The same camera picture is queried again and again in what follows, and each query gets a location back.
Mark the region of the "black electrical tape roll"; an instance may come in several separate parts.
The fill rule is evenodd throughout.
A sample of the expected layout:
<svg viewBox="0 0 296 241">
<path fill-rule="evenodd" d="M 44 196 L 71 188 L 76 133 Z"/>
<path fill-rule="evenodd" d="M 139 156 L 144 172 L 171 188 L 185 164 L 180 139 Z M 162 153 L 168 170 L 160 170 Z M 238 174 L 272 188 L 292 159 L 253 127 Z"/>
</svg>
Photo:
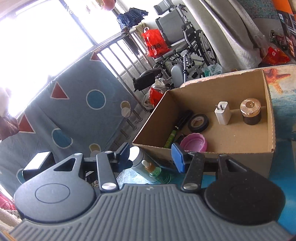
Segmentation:
<svg viewBox="0 0 296 241">
<path fill-rule="evenodd" d="M 188 128 L 193 133 L 201 133 L 209 126 L 209 119 L 205 114 L 196 114 L 188 122 Z"/>
</svg>

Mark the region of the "green dropper bottle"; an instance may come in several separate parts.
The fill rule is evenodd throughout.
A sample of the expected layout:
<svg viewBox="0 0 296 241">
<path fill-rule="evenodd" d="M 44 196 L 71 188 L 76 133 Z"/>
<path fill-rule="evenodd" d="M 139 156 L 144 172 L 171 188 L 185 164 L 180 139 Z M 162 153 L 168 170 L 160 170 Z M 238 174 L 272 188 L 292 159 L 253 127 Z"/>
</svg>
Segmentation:
<svg viewBox="0 0 296 241">
<path fill-rule="evenodd" d="M 157 182 L 161 183 L 161 168 L 156 167 L 154 164 L 146 160 L 142 160 L 142 165 L 145 167 L 145 170 L 147 171 L 150 177 L 152 177 Z"/>
</svg>

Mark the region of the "white charger plug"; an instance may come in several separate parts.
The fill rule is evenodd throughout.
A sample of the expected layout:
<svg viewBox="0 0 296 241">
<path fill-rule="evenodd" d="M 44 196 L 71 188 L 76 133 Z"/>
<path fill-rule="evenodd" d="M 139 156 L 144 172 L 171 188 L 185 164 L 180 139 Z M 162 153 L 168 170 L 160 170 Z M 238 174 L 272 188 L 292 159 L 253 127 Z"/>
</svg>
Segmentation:
<svg viewBox="0 0 296 241">
<path fill-rule="evenodd" d="M 227 125 L 231 118 L 231 111 L 227 101 L 221 101 L 216 105 L 215 115 L 220 125 Z"/>
</svg>

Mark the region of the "dark jar gold lid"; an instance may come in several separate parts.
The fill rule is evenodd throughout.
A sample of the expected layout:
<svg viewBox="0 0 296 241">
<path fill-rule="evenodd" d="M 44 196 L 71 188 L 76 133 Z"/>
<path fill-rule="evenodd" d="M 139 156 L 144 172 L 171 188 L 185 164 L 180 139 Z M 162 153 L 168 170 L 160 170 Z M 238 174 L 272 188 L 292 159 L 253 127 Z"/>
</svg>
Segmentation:
<svg viewBox="0 0 296 241">
<path fill-rule="evenodd" d="M 247 98 L 241 102 L 240 112 L 247 125 L 256 125 L 261 120 L 261 103 L 258 99 Z"/>
</svg>

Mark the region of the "pink plastic lid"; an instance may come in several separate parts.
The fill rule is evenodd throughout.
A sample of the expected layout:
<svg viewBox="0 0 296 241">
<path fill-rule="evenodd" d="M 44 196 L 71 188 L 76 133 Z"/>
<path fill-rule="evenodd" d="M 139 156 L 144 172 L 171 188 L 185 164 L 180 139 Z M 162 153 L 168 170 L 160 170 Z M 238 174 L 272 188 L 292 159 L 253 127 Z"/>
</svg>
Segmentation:
<svg viewBox="0 0 296 241">
<path fill-rule="evenodd" d="M 207 150 L 207 141 L 200 133 L 192 133 L 184 137 L 180 146 L 185 151 L 205 152 Z"/>
</svg>

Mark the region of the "white supplement bottle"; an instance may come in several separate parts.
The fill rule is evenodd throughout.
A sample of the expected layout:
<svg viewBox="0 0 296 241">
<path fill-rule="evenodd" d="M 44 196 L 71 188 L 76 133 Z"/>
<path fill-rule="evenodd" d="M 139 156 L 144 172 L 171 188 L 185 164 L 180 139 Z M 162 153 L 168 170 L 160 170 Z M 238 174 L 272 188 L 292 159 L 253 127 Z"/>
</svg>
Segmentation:
<svg viewBox="0 0 296 241">
<path fill-rule="evenodd" d="M 170 174 L 161 168 L 150 156 L 137 146 L 129 150 L 129 160 L 132 161 L 132 169 L 151 183 L 168 184 L 171 181 Z"/>
</svg>

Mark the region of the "blue patterned blanket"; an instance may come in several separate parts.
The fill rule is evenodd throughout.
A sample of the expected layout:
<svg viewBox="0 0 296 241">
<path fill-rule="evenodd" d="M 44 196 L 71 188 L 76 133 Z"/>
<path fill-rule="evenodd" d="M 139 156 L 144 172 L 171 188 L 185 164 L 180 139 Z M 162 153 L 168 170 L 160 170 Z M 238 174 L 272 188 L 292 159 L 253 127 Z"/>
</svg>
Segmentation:
<svg viewBox="0 0 296 241">
<path fill-rule="evenodd" d="M 51 81 L 21 114 L 17 134 L 1 142 L 1 185 L 13 195 L 18 175 L 40 152 L 61 161 L 108 150 L 137 101 L 95 53 Z"/>
</svg>

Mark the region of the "brown cardboard box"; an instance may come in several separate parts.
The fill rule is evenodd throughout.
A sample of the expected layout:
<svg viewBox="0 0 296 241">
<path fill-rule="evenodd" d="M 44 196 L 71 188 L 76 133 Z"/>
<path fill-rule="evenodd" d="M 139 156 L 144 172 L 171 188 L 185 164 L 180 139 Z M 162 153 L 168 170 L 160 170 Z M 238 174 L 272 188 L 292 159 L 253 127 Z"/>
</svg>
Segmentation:
<svg viewBox="0 0 296 241">
<path fill-rule="evenodd" d="M 247 125 L 240 104 L 247 98 L 261 103 L 261 120 Z M 227 101 L 231 118 L 220 125 L 215 115 L 216 105 Z M 209 126 L 203 131 L 208 147 L 205 156 L 215 158 L 227 154 L 264 177 L 269 176 L 275 151 L 275 123 L 266 77 L 261 69 L 237 71 L 188 81 L 167 91 L 140 132 L 133 140 L 162 166 L 173 167 L 170 149 L 164 145 L 179 114 L 192 110 L 205 114 Z"/>
</svg>

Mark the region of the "red plastic bag lower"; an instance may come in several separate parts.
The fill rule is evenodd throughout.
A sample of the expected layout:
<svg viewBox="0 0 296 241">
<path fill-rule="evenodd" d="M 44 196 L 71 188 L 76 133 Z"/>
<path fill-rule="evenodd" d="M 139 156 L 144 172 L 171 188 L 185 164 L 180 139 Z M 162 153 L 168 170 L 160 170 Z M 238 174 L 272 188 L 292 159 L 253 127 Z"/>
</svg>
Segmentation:
<svg viewBox="0 0 296 241">
<path fill-rule="evenodd" d="M 147 110 L 154 109 L 158 105 L 166 91 L 167 89 L 165 87 L 151 87 L 148 93 L 144 95 L 142 99 L 142 105 Z"/>
</svg>

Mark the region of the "red plastic bag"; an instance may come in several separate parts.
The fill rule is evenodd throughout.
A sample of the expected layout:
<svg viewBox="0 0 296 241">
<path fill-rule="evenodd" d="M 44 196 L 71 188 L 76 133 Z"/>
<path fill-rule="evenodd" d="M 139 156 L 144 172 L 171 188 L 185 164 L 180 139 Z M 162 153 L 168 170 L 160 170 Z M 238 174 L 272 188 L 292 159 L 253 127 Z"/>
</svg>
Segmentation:
<svg viewBox="0 0 296 241">
<path fill-rule="evenodd" d="M 142 105 L 147 110 L 154 109 L 158 105 L 166 91 L 167 89 L 165 87 L 151 87 L 148 93 L 144 95 L 142 99 Z"/>
<path fill-rule="evenodd" d="M 170 51 L 159 29 L 144 28 L 142 37 L 147 46 L 147 53 L 152 58 L 158 58 Z"/>
</svg>

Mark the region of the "metal railing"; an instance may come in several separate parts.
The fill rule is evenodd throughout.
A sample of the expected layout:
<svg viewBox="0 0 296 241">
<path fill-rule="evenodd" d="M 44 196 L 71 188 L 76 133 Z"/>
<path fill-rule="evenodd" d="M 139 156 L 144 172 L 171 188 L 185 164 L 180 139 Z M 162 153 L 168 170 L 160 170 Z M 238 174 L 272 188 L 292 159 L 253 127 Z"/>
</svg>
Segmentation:
<svg viewBox="0 0 296 241">
<path fill-rule="evenodd" d="M 132 131 L 138 130 L 138 124 L 143 122 L 141 113 L 148 113 L 142 105 L 146 90 L 135 90 L 133 80 L 142 73 L 152 69 L 151 62 L 145 54 L 145 46 L 136 33 L 136 28 L 117 33 L 102 43 L 96 44 L 95 55 L 104 62 L 117 80 L 137 102 L 136 106 L 128 111 L 127 124 Z"/>
</svg>

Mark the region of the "grey wheelchair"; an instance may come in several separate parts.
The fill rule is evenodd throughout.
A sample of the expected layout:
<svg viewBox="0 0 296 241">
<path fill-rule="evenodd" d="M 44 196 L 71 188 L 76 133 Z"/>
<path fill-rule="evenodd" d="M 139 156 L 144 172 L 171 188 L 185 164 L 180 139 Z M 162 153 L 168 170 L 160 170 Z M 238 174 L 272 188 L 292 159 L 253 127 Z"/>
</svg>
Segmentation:
<svg viewBox="0 0 296 241">
<path fill-rule="evenodd" d="M 158 15 L 164 15 L 156 19 L 156 25 L 170 51 L 154 58 L 155 66 L 133 80 L 135 90 L 152 86 L 164 72 L 171 78 L 170 84 L 165 85 L 169 88 L 178 88 L 189 78 L 204 77 L 202 68 L 217 64 L 218 58 L 205 33 L 196 29 L 184 14 L 186 6 L 162 1 L 154 9 Z"/>
</svg>

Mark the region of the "red plastic bag upper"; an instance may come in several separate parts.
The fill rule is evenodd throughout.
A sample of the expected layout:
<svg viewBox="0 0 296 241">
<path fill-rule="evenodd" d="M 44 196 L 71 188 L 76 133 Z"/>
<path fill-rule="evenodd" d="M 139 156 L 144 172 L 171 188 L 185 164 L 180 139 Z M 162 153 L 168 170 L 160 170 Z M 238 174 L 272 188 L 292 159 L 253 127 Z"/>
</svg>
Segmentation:
<svg viewBox="0 0 296 241">
<path fill-rule="evenodd" d="M 144 28 L 142 37 L 147 46 L 147 53 L 152 58 L 158 58 L 170 51 L 159 29 Z"/>
</svg>

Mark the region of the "white grey curtain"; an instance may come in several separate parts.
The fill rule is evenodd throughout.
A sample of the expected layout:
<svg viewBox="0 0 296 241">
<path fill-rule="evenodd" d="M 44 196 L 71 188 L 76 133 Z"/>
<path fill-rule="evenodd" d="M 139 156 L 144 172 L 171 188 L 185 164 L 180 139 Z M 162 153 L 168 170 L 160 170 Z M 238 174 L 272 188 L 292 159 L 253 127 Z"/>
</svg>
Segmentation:
<svg viewBox="0 0 296 241">
<path fill-rule="evenodd" d="M 260 48 L 267 40 L 238 1 L 183 1 L 213 47 L 220 65 L 233 69 L 257 68 Z"/>
</svg>

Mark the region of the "orange Philips box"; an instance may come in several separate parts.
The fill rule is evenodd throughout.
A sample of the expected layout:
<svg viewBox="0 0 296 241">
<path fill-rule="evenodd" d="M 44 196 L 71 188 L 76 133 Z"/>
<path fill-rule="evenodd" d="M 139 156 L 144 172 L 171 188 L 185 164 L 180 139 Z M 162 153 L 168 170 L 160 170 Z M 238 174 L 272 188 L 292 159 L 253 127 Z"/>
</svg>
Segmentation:
<svg viewBox="0 0 296 241">
<path fill-rule="evenodd" d="M 295 32 L 296 32 L 296 6 L 295 0 L 273 0 L 273 5 L 278 13 L 282 29 L 287 42 L 288 50 L 295 59 Z"/>
</svg>

